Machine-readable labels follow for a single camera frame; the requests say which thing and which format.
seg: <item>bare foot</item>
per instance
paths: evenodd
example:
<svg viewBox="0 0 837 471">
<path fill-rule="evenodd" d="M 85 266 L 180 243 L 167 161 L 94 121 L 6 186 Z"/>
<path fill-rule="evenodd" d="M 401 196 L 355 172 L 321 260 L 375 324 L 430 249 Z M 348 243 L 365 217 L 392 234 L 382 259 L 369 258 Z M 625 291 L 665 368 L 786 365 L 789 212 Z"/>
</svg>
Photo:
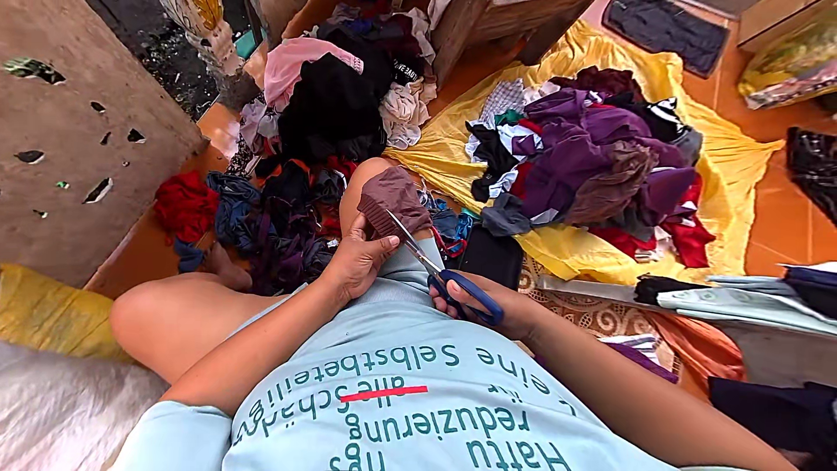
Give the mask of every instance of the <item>bare foot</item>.
<svg viewBox="0 0 837 471">
<path fill-rule="evenodd" d="M 242 267 L 234 264 L 227 251 L 217 242 L 207 251 L 203 265 L 207 272 L 218 275 L 221 283 L 229 289 L 247 292 L 253 287 L 253 278 Z"/>
</svg>

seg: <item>black phone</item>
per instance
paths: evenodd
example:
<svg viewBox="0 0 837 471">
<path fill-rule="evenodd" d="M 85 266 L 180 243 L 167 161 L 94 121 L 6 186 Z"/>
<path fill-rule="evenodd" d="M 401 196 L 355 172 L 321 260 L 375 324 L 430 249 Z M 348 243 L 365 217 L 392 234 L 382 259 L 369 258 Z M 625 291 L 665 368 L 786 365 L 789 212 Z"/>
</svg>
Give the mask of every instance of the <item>black phone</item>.
<svg viewBox="0 0 837 471">
<path fill-rule="evenodd" d="M 523 249 L 514 237 L 494 237 L 485 227 L 477 224 L 471 229 L 465 252 L 451 261 L 453 263 L 445 263 L 450 269 L 474 273 L 517 291 L 523 267 Z"/>
</svg>

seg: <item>blue scissors handle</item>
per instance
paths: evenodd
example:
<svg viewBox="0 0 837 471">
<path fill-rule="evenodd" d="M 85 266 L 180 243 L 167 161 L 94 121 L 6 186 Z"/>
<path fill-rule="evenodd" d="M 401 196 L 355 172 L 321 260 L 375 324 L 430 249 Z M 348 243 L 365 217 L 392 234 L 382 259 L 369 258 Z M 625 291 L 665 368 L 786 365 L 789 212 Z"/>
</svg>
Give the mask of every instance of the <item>blue scissors handle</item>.
<svg viewBox="0 0 837 471">
<path fill-rule="evenodd" d="M 474 282 L 466 277 L 463 277 L 457 272 L 452 272 L 451 270 L 442 270 L 439 272 L 439 277 L 444 280 L 445 284 L 450 280 L 454 280 L 458 285 L 460 285 L 460 287 L 462 287 L 462 289 L 465 290 L 465 292 L 470 294 L 474 299 L 485 306 L 485 308 L 488 309 L 488 313 L 469 306 L 470 310 L 474 311 L 474 314 L 485 321 L 485 323 L 489 325 L 498 325 L 503 321 L 503 308 L 500 307 L 500 304 L 497 304 L 497 301 L 492 299 L 491 296 L 483 291 L 482 288 L 476 286 Z M 439 280 L 436 279 L 436 277 L 430 275 L 428 277 L 428 284 L 435 287 L 436 291 L 444 297 L 444 300 L 456 309 L 456 313 L 459 315 L 460 319 L 467 319 L 465 316 L 465 307 L 459 301 L 456 301 L 450 296 L 447 287 L 440 286 L 443 283 L 439 283 Z"/>
</svg>

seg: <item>orange tile floor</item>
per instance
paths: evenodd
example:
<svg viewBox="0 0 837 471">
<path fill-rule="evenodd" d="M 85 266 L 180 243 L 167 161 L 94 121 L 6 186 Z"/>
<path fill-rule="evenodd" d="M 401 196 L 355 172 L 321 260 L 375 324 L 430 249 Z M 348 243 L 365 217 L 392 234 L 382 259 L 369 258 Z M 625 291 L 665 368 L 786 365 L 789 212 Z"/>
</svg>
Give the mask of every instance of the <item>orange tile floor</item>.
<svg viewBox="0 0 837 471">
<path fill-rule="evenodd" d="M 601 28 L 602 11 L 607 3 L 608 0 L 596 0 L 582 18 Z M 334 4 L 336 0 L 310 0 L 289 24 L 284 36 L 297 36 L 327 18 Z M 696 100 L 759 141 L 784 138 L 791 126 L 837 134 L 837 123 L 810 101 L 772 110 L 747 109 L 735 87 L 752 56 L 735 47 L 738 23 L 698 8 L 684 7 L 701 18 L 729 28 L 731 32 L 720 63 L 708 79 L 683 73 L 683 85 Z M 439 97 L 430 103 L 431 115 L 441 111 L 486 76 L 508 65 L 519 47 L 518 44 L 517 48 L 506 52 L 498 52 L 491 45 L 466 50 L 449 82 L 439 92 Z M 260 85 L 263 83 L 264 54 L 262 46 L 245 66 Z M 235 152 L 237 120 L 237 113 L 218 103 L 210 107 L 198 121 L 198 126 L 211 143 L 203 154 L 186 162 L 182 170 L 197 169 L 201 173 L 223 171 L 227 163 L 225 156 L 230 157 Z M 751 275 L 780 275 L 782 269 L 777 263 L 809 264 L 837 260 L 837 229 L 790 181 L 784 159 L 784 151 L 775 153 L 764 179 L 756 187 L 756 219 L 745 260 L 747 273 Z M 207 247 L 211 242 L 212 236 L 207 235 L 199 246 Z M 149 209 L 90 279 L 86 289 L 116 298 L 139 283 L 175 274 L 177 256 L 170 246 L 165 245 L 165 233 Z"/>
</svg>

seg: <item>yellow sack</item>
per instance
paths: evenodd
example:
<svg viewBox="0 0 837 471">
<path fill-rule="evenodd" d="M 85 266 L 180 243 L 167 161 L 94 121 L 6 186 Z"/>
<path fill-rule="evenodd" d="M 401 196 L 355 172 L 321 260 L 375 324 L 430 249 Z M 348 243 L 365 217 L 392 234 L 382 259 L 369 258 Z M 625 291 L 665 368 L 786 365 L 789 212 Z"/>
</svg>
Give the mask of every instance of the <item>yellow sack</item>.
<svg viewBox="0 0 837 471">
<path fill-rule="evenodd" d="M 738 83 L 753 110 L 837 91 L 837 8 L 830 8 L 756 54 Z"/>
<path fill-rule="evenodd" d="M 470 163 L 465 153 L 465 121 L 479 117 L 485 98 L 501 80 L 522 77 L 526 86 L 535 85 L 555 75 L 573 76 L 590 65 L 632 70 L 649 101 L 677 97 L 677 114 L 703 134 L 697 165 L 703 178 L 698 217 L 717 236 L 707 246 L 711 267 L 687 269 L 672 254 L 661 261 L 640 264 L 586 230 L 566 225 L 516 235 L 523 249 L 563 279 L 587 275 L 601 282 L 634 284 L 636 277 L 649 272 L 692 282 L 702 282 L 704 276 L 716 273 L 743 274 L 754 217 L 753 187 L 783 141 L 756 142 L 744 136 L 738 126 L 692 100 L 681 85 L 683 63 L 676 54 L 649 54 L 630 44 L 618 44 L 584 21 L 577 21 L 539 65 L 510 65 L 489 76 L 434 117 L 415 146 L 405 151 L 388 148 L 386 154 L 479 213 L 483 204 L 471 197 L 470 186 L 485 172 L 485 164 Z"/>
<path fill-rule="evenodd" d="M 110 332 L 111 304 L 26 267 L 0 264 L 0 340 L 10 344 L 132 362 Z"/>
</svg>

